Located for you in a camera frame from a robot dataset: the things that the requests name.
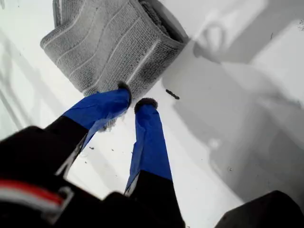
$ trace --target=gray bath mat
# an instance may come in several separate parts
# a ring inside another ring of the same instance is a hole
[[[124,81],[138,99],[185,46],[144,1],[54,0],[54,21],[40,45],[85,96]]]

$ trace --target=white floor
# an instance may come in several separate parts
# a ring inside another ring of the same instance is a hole
[[[0,138],[45,127],[82,95],[40,48],[52,0],[1,0]],[[304,209],[304,1],[161,0],[190,42],[146,96],[159,102],[176,194],[191,228],[272,190]],[[180,96],[175,100],[165,92]],[[123,192],[135,142],[130,110],[97,134],[69,180]]]

